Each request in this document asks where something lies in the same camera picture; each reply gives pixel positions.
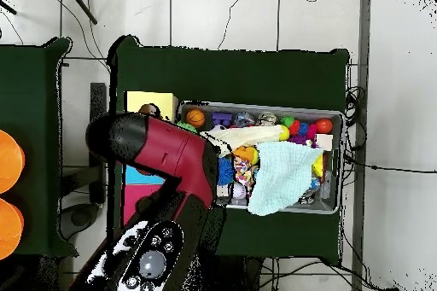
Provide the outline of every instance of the red ball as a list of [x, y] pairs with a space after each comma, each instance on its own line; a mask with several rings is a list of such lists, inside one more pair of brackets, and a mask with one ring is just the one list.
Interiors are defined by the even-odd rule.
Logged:
[[329, 119], [320, 119], [317, 121], [318, 133], [330, 134], [332, 131], [332, 122]]

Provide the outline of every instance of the blue block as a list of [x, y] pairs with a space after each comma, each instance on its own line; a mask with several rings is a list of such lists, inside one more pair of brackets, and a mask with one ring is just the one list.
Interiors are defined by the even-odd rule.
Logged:
[[163, 184], [165, 179], [160, 176], [144, 176], [131, 166], [126, 166], [126, 184]]

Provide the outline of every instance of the yellow ball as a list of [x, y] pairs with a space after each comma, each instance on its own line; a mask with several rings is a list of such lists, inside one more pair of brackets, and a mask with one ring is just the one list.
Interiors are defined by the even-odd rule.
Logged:
[[279, 140], [280, 141], [286, 141], [287, 139], [290, 138], [290, 131], [288, 130], [288, 128], [285, 125], [281, 125], [282, 130], [281, 133], [279, 134]]

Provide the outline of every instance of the metal frame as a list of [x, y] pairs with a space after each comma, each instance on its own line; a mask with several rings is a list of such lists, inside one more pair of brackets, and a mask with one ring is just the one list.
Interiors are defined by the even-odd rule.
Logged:
[[86, 7], [86, 5], [84, 4], [84, 2], [82, 0], [75, 0], [80, 8], [86, 13], [86, 15], [90, 18], [91, 22], [94, 25], [97, 25], [97, 20], [96, 18], [92, 15], [92, 13], [90, 12], [90, 10]]
[[[107, 111], [106, 85], [90, 84], [90, 121]], [[90, 202], [102, 204], [106, 200], [105, 162], [90, 153], [90, 166], [78, 169], [62, 176], [61, 196], [64, 197], [76, 189], [90, 185]]]
[[[369, 48], [370, 48], [370, 0], [360, 0], [359, 15], [359, 47], [358, 47], [358, 86], [365, 89], [364, 98], [358, 102], [360, 107], [357, 125], [356, 143], [364, 143], [355, 152], [358, 163], [365, 163], [365, 140], [367, 131], [367, 85], [369, 77]], [[352, 270], [357, 275], [363, 275], [363, 236], [364, 236], [364, 166], [355, 166], [355, 184], [353, 201], [353, 253]], [[361, 280], [352, 277], [352, 291], [361, 291]]]
[[17, 12], [12, 9], [7, 3], [3, 0], [0, 0], [0, 7], [3, 7], [5, 10], [9, 11], [12, 15], [17, 15]]

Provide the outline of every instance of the orange ball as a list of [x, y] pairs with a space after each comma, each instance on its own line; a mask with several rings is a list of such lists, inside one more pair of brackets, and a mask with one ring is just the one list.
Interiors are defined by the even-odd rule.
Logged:
[[205, 114], [199, 109], [191, 109], [189, 112], [187, 112], [186, 121], [188, 124], [199, 128], [205, 124]]
[[17, 142], [0, 130], [0, 193], [6, 192], [18, 181], [24, 164], [24, 153]]
[[332, 131], [332, 122], [329, 119], [319, 119], [316, 122], [316, 126], [320, 134], [330, 134]]

